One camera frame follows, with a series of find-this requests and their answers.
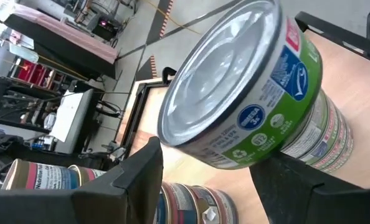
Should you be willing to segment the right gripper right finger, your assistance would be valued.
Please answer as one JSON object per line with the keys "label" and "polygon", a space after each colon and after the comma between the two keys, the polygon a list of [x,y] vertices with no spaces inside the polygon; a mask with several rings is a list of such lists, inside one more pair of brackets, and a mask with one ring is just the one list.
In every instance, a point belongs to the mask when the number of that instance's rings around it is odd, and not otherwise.
{"label": "right gripper right finger", "polygon": [[269,224],[370,224],[370,189],[282,152],[249,171]]}

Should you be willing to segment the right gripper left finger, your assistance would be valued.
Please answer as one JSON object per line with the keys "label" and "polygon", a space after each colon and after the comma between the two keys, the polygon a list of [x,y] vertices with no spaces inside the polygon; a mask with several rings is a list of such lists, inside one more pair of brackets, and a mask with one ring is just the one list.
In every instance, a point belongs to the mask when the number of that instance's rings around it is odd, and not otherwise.
{"label": "right gripper left finger", "polygon": [[163,178],[157,137],[75,190],[0,190],[0,224],[153,224]]}

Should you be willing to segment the dark grey desk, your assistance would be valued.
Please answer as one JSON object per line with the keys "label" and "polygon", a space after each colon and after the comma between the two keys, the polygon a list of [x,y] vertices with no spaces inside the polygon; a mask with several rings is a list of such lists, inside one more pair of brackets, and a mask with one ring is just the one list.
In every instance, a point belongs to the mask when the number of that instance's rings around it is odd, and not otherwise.
{"label": "dark grey desk", "polygon": [[66,91],[57,110],[50,135],[57,139],[54,151],[62,154],[81,153],[95,113],[98,96],[94,89],[83,93]]}

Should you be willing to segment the red storage bins rack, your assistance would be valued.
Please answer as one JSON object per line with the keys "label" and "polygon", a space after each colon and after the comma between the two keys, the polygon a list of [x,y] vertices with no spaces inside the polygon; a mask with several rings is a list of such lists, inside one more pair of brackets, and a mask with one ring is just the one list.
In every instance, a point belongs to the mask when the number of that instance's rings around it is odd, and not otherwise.
{"label": "red storage bins rack", "polygon": [[51,90],[55,78],[53,69],[19,58],[14,78]]}

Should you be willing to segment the black mat orange striped edge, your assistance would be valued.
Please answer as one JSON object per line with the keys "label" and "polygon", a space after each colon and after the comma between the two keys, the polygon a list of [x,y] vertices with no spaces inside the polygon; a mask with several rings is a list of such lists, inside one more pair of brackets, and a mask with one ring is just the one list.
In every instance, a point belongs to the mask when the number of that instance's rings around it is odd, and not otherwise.
{"label": "black mat orange striped edge", "polygon": [[136,81],[149,80],[158,77],[154,55],[152,55],[137,71],[135,77]]}
{"label": "black mat orange striped edge", "polygon": [[150,45],[153,42],[163,38],[168,25],[169,15],[173,7],[174,0],[159,0],[158,5],[154,5],[156,13],[154,15],[151,29],[149,30],[146,44]]}

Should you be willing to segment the table with pink cloth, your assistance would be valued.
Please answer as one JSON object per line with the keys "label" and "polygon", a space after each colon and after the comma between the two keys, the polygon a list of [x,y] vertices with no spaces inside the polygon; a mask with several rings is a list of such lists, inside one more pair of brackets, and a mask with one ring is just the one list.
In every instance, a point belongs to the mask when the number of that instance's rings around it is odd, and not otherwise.
{"label": "table with pink cloth", "polygon": [[116,77],[116,49],[47,14],[14,3],[0,23],[32,39],[42,65],[83,80]]}

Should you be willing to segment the black device purple light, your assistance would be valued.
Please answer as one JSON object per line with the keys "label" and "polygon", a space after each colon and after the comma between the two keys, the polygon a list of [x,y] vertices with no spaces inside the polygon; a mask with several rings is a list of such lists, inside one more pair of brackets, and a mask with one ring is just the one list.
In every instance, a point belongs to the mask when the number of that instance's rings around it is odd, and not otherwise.
{"label": "black device purple light", "polygon": [[92,34],[95,34],[104,40],[111,40],[116,37],[120,26],[121,25],[117,20],[104,13],[97,14],[89,23]]}

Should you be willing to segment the black aluminium table frame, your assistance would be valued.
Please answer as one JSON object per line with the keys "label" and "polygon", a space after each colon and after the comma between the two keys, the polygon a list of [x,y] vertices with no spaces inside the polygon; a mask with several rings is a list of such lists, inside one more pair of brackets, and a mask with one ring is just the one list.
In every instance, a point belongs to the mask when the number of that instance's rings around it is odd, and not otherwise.
{"label": "black aluminium table frame", "polygon": [[176,72],[177,71],[171,67],[165,67],[160,81],[155,78],[153,80],[142,80],[138,82],[138,88],[135,91],[135,100],[132,104],[132,108],[126,110],[130,114],[120,144],[121,148],[124,149],[124,153],[121,156],[123,160],[128,158],[130,155],[150,89],[169,86],[171,83],[169,77],[175,76]]}

